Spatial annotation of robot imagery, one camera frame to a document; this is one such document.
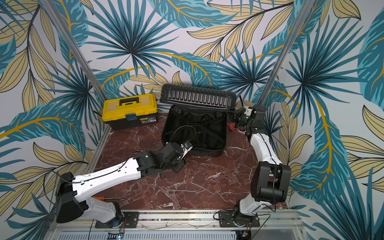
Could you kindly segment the black ribbed hard-shell suitcase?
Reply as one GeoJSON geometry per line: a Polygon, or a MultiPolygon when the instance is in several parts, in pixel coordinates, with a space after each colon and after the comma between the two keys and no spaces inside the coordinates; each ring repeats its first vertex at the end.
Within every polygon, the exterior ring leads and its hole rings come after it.
{"type": "Polygon", "coordinates": [[[219,157],[226,148],[227,118],[236,94],[208,88],[165,84],[160,103],[170,105],[162,143],[190,141],[192,155],[219,157]]]}

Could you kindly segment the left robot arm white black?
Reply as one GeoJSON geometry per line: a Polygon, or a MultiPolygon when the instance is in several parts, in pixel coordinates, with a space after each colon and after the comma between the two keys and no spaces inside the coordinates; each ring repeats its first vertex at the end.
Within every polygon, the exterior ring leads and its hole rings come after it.
{"type": "Polygon", "coordinates": [[[77,219],[96,220],[111,227],[123,218],[117,203],[108,203],[94,196],[119,184],[138,180],[165,171],[178,173],[186,164],[184,158],[193,148],[183,144],[167,143],[157,153],[135,152],[129,159],[115,166],[85,175],[74,176],[71,172],[60,176],[56,190],[56,222],[69,223],[77,219]]]}

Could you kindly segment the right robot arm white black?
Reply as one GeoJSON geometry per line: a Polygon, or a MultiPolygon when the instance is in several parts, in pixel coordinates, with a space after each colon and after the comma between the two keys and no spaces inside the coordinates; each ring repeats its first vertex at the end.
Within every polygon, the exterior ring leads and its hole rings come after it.
{"type": "Polygon", "coordinates": [[[250,225],[259,210],[285,202],[288,195],[292,170],[282,163],[271,145],[264,126],[266,110],[263,106],[246,106],[235,115],[235,127],[244,129],[258,160],[250,193],[234,208],[233,221],[238,227],[250,225]]]}

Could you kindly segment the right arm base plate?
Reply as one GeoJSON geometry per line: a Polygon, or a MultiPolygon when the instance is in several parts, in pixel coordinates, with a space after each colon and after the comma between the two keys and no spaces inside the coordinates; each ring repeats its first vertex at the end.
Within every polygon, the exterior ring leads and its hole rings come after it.
{"type": "Polygon", "coordinates": [[[259,227],[258,216],[247,216],[234,210],[220,210],[217,212],[221,228],[259,227]]]}

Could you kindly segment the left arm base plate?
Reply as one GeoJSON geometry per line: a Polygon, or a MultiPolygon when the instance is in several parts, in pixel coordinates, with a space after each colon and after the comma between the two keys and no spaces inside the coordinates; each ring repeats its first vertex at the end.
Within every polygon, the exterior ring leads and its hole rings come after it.
{"type": "Polygon", "coordinates": [[[139,212],[121,212],[107,223],[97,221],[96,229],[135,229],[139,220],[139,212]]]}

